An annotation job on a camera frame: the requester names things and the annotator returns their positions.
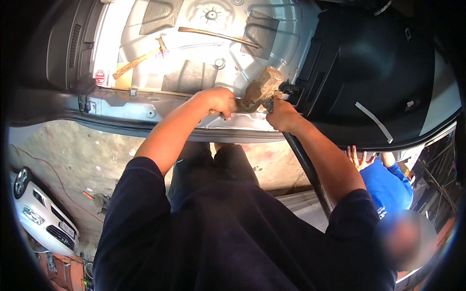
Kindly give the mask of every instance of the car headlight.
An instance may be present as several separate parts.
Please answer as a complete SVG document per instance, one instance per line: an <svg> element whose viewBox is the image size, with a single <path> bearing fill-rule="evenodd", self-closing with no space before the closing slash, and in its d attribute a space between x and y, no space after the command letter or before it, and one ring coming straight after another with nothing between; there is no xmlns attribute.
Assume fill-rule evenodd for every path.
<svg viewBox="0 0 466 291"><path fill-rule="evenodd" d="M34 221L37 224L42 224L45 219L43 219L39 214L35 213L32 209L25 206L23 207L23 213L26 215L30 220Z"/></svg>

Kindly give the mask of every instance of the stained floor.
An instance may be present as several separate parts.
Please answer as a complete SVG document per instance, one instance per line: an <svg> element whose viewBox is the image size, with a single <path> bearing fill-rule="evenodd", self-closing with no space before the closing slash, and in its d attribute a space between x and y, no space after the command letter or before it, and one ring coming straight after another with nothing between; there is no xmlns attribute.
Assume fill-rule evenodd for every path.
<svg viewBox="0 0 466 291"><path fill-rule="evenodd" d="M97 213L91 195L111 196L126 164L144 141L141 137L110 134L76 122L47 122L27 139L12 131L10 164L18 170L28 166L76 221L80 232L78 254L93 256L105 216ZM309 189L309 181L286 141L242 144L261 187L274 196ZM170 186L172 170L165 177Z"/></svg>

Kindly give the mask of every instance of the dark pants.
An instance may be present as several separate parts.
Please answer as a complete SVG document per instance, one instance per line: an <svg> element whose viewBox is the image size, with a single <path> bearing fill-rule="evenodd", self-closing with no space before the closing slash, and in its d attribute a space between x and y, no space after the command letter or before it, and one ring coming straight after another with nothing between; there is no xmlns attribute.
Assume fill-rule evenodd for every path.
<svg viewBox="0 0 466 291"><path fill-rule="evenodd" d="M243 181L259 186L242 146L226 145L212 159L208 142L186 142L173 168L168 190L171 211L177 212L197 189L219 180Z"/></svg>

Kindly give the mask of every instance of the license plate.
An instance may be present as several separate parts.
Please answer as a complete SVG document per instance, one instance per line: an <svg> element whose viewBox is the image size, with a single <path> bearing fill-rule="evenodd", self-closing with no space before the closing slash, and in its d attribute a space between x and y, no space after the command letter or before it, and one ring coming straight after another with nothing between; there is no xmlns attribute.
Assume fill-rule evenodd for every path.
<svg viewBox="0 0 466 291"><path fill-rule="evenodd" d="M60 221L58 223L58 226L64 230L66 233L68 233L73 239L76 238L76 234L75 234L75 231L72 230L66 223L64 223L63 221Z"/></svg>

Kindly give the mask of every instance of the hammer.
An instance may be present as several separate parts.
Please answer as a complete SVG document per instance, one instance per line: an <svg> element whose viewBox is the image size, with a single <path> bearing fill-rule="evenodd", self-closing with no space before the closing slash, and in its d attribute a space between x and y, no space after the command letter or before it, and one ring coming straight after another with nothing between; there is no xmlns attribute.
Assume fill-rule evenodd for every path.
<svg viewBox="0 0 466 291"><path fill-rule="evenodd" d="M156 48L154 49L153 51L150 51L144 55L141 55L140 57L138 57L137 59L134 59L133 61L131 61L129 64L125 65L124 67L122 67L121 69L117 70L114 74L113 74L113 78L116 80L118 79L119 77L121 77L124 73L128 72L129 70L131 70L132 68L134 68L135 66L139 65L142 61L152 57L153 55L155 54L158 54L159 52L162 52L162 57L165 58L165 50L167 49L165 47L165 44L164 44L164 41L162 40L162 35L160 35L159 37L156 38L156 40L158 40L158 43L160 45L159 48Z"/></svg>
<svg viewBox="0 0 466 291"><path fill-rule="evenodd" d="M274 67L265 67L262 74L252 81L246 88L243 99L230 101L228 107L231 113L253 113L260 105L264 106L269 113L274 110L274 96L281 97L282 92L276 91L283 83L284 77ZM210 110L206 116L219 115L220 112Z"/></svg>

